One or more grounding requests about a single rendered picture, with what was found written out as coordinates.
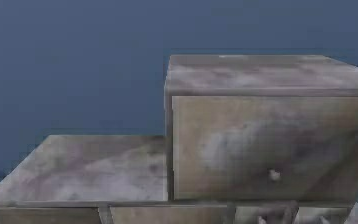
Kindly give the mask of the grey wooden chest of drawers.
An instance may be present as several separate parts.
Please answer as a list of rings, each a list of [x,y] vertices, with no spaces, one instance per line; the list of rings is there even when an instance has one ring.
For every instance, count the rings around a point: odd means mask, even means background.
[[[0,224],[358,224],[358,66],[173,55],[163,135],[51,135]]]

